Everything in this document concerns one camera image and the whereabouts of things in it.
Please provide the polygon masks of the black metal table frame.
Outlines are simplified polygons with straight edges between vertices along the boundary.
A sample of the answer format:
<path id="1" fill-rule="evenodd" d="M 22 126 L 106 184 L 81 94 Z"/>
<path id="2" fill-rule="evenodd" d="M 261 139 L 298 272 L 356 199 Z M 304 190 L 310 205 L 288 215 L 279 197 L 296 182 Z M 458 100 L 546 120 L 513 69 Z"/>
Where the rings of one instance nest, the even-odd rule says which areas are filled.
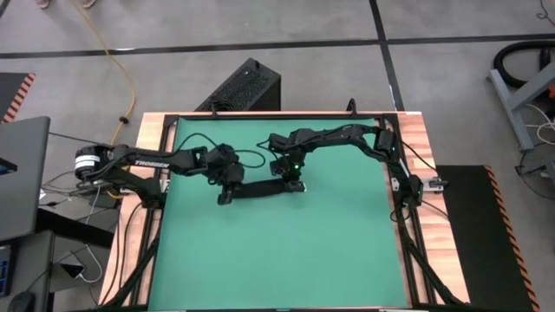
<path id="1" fill-rule="evenodd" d="M 146 149 L 162 149 L 171 150 L 175 128 L 177 127 L 177 119 L 179 117 L 202 119 L 209 115 L 208 112 L 162 112 L 162 113 L 145 113 L 143 114 L 137 139 L 134 145 Z M 402 151 L 409 156 L 408 165 L 413 172 L 421 173 L 425 178 L 433 176 L 432 169 L 418 160 L 415 156 L 419 152 L 423 158 L 429 163 L 434 162 L 431 151 L 424 119 L 420 112 L 362 112 L 360 118 L 374 118 L 376 116 L 384 117 L 388 120 L 386 126 L 394 127 L 398 135 L 402 137 L 407 146 L 414 148 L 409 151 L 407 146 Z M 296 112 L 221 112 L 218 117 L 222 120 L 282 120 L 282 119 L 308 119 L 314 118 L 321 120 L 328 117 L 340 118 L 352 121 L 348 112 L 339 111 L 296 111 Z M 429 193 L 424 197 L 428 202 L 432 202 L 433 206 L 427 206 L 426 210 L 421 214 L 413 212 L 411 218 L 407 222 L 409 235 L 420 245 L 424 251 L 432 250 L 431 236 L 437 234 L 443 240 L 440 243 L 441 254 L 431 255 L 428 257 L 432 263 L 438 265 L 439 270 L 447 268 L 446 264 L 441 264 L 440 260 L 446 260 L 454 265 L 454 273 L 448 274 L 439 272 L 438 275 L 444 278 L 444 283 L 452 287 L 452 291 L 460 298 L 467 300 L 467 287 L 463 279 L 460 260 L 454 247 L 454 235 L 450 232 L 451 225 L 446 219 L 442 219 L 440 224 L 444 227 L 442 230 L 432 230 L 428 221 L 440 216 L 442 212 L 447 210 L 445 200 L 438 194 Z M 101 287 L 100 301 L 105 302 L 115 296 L 116 290 L 119 288 L 120 276 L 129 276 L 131 270 L 139 262 L 140 244 L 146 239 L 149 243 L 153 240 L 153 230 L 160 227 L 161 214 L 155 212 L 150 215 L 146 212 L 133 212 L 134 206 L 137 205 L 139 199 L 135 195 L 124 198 L 121 202 L 120 216 L 116 227 L 124 230 L 129 227 L 128 236 L 131 241 L 127 247 L 123 246 L 124 233 L 121 231 L 113 239 L 110 250 L 108 265 L 106 268 L 104 281 Z M 404 278 L 408 277 L 408 268 L 413 269 L 415 281 L 413 283 L 405 282 L 404 287 L 415 287 L 416 293 L 424 302 L 432 302 L 438 300 L 439 297 L 435 292 L 430 290 L 430 281 L 423 275 L 421 268 L 417 266 L 414 257 L 408 254 L 408 250 L 402 247 L 400 238 L 396 239 L 397 249 L 401 252 L 400 264 L 402 265 L 402 274 Z"/>

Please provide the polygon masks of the grey metal stand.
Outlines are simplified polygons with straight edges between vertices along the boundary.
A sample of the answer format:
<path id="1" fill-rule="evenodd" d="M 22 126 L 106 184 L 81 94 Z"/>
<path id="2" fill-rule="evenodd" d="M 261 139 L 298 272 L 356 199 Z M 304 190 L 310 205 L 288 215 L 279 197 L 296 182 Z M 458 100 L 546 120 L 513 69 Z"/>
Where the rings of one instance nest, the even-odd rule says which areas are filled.
<path id="1" fill-rule="evenodd" d="M 521 110 L 525 108 L 525 104 L 529 104 L 555 83 L 555 62 L 547 65 L 523 87 L 518 88 L 514 92 L 508 89 L 497 69 L 492 69 L 489 72 L 489 79 L 506 111 L 517 141 L 519 142 L 520 150 L 532 150 L 534 148 L 534 143 L 522 118 Z"/>

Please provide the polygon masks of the black cloth napkin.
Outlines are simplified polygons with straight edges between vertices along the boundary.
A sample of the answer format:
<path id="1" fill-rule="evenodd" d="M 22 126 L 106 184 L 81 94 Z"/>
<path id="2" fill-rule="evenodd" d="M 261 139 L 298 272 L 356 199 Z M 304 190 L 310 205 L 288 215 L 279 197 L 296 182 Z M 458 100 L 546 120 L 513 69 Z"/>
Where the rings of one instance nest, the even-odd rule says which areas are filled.
<path id="1" fill-rule="evenodd" d="M 286 193 L 284 187 L 287 182 L 284 179 L 268 179 L 242 184 L 235 189 L 233 198 L 264 198 Z"/>

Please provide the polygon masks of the smartphone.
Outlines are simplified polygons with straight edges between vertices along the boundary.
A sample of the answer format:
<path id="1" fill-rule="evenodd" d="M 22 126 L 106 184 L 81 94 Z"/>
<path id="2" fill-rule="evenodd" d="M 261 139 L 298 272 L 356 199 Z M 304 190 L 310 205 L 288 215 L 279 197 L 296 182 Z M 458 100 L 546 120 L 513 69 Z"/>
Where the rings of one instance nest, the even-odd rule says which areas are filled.
<path id="1" fill-rule="evenodd" d="M 82 276 L 85 267 L 80 264 L 60 263 L 60 267 L 72 278 L 76 279 Z"/>

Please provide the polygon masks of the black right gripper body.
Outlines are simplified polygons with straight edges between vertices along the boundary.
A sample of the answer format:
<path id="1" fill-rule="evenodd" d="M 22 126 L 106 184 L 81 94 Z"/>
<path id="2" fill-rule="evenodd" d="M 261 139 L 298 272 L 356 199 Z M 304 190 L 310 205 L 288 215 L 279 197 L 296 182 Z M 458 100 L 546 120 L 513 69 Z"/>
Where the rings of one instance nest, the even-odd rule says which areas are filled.
<path id="1" fill-rule="evenodd" d="M 290 171 L 287 175 L 281 176 L 284 180 L 300 180 L 306 152 L 299 146 L 290 143 L 288 138 L 276 133 L 270 134 L 268 149 L 276 156 L 276 159 L 283 157 L 289 160 Z"/>

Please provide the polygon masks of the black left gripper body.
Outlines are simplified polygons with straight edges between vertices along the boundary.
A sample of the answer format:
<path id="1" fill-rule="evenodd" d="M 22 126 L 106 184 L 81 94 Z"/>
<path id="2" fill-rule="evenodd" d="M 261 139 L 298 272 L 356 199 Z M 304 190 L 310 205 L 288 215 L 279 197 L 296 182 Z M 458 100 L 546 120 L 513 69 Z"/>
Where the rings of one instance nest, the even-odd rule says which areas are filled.
<path id="1" fill-rule="evenodd" d="M 206 172 L 209 185 L 231 185 L 243 182 L 245 169 L 241 163 L 216 166 Z"/>

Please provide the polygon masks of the large hazard-striped floor mat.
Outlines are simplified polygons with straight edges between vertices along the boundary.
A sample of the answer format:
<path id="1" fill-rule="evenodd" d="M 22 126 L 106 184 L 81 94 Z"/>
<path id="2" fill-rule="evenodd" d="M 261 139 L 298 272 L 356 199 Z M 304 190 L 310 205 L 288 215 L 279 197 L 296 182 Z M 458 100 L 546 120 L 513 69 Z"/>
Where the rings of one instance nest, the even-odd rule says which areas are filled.
<path id="1" fill-rule="evenodd" d="M 470 304 L 505 312 L 541 312 L 489 166 L 439 165 L 443 198 Z"/>

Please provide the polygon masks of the black computer mouse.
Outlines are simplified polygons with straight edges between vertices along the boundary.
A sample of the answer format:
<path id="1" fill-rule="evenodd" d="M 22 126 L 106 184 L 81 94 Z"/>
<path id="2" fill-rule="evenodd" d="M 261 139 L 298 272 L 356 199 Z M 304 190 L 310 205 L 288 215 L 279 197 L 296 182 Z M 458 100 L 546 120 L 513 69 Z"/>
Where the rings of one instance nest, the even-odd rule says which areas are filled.
<path id="1" fill-rule="evenodd" d="M 7 312 L 34 312 L 36 297 L 33 293 L 23 291 L 15 295 L 7 308 Z"/>

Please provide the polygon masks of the small hazard-striped floor mat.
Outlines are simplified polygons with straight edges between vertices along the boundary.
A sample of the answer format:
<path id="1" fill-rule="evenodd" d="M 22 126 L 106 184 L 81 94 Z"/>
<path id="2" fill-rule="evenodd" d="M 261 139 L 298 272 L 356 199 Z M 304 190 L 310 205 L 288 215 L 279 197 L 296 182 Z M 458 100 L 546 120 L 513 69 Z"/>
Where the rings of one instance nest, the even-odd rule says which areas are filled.
<path id="1" fill-rule="evenodd" d="M 35 73 L 0 72 L 0 124 L 16 119 L 35 79 Z"/>

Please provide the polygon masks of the wooden table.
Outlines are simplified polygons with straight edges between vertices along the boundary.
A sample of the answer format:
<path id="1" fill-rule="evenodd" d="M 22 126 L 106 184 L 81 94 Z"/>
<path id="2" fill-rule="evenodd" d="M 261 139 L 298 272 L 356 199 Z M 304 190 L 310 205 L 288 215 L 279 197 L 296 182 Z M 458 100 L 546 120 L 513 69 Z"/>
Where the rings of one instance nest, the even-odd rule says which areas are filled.
<path id="1" fill-rule="evenodd" d="M 426 166 L 433 164 L 434 157 L 428 140 L 424 119 L 420 112 L 381 112 L 388 117 L 396 117 L 400 128 L 400 136 L 407 143 L 404 152 L 408 157 L 408 166 L 411 172 L 422 175 L 424 178 L 434 176 L 434 171 Z M 162 148 L 171 150 L 173 136 L 176 132 L 177 122 L 174 120 L 177 112 L 145 113 L 143 114 L 137 139 L 134 145 L 139 148 L 154 150 Z M 346 112 L 222 112 L 219 117 L 247 119 L 263 118 L 301 118 L 307 119 L 312 115 L 319 119 L 325 117 L 348 116 Z M 456 250 L 452 226 L 447 220 L 447 206 L 445 199 L 440 194 L 427 193 L 423 196 L 423 206 L 418 209 L 418 215 L 409 223 L 419 223 L 423 236 L 423 245 L 427 258 L 439 276 L 455 296 L 467 302 L 469 295 L 464 280 L 460 259 Z M 118 217 L 118 234 L 113 239 L 104 281 L 101 287 L 100 303 L 104 303 L 115 296 L 119 288 L 119 279 L 127 278 L 139 262 L 140 247 L 143 241 L 151 243 L 154 234 L 147 228 L 160 227 L 161 213 L 149 214 L 147 211 L 136 211 L 134 207 L 139 203 L 139 198 L 132 194 L 123 198 Z"/>

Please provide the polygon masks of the grey desk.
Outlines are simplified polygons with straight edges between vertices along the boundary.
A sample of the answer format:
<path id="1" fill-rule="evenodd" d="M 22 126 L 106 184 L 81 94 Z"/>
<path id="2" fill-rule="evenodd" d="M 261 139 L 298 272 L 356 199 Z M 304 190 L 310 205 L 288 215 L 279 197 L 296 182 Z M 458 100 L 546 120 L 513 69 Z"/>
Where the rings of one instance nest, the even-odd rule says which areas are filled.
<path id="1" fill-rule="evenodd" d="M 26 290 L 35 297 L 33 312 L 52 312 L 54 296 L 50 294 L 49 283 L 54 242 L 55 236 L 50 231 L 10 241 L 15 263 L 10 294 L 0 297 L 0 312 L 9 312 L 11 300 Z"/>

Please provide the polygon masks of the grey laptop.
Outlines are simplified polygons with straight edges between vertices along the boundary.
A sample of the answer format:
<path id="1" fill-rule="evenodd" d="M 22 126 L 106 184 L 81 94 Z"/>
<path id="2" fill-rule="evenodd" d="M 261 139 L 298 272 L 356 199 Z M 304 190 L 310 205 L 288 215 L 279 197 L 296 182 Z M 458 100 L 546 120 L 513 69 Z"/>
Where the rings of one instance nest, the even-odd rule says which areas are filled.
<path id="1" fill-rule="evenodd" d="M 0 158 L 17 165 L 0 175 L 0 241 L 35 230 L 49 125 L 46 116 L 0 125 Z"/>

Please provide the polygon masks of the green table mat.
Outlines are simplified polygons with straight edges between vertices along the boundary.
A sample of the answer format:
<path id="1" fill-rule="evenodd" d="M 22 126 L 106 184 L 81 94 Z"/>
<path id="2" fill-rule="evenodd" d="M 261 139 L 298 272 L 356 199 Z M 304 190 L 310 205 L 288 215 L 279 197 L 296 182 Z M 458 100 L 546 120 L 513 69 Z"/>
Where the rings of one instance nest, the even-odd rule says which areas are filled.
<path id="1" fill-rule="evenodd" d="M 320 148 L 302 181 L 304 192 L 219 205 L 205 177 L 172 176 L 148 307 L 405 306 L 382 164 Z"/>

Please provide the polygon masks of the black computer tower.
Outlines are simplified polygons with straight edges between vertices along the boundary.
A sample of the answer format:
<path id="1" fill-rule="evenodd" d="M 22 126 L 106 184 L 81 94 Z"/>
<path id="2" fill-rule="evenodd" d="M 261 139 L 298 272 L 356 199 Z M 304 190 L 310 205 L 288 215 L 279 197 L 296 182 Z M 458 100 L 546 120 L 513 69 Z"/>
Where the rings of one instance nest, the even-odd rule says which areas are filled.
<path id="1" fill-rule="evenodd" d="M 281 74 L 249 58 L 196 109 L 196 112 L 280 111 Z"/>

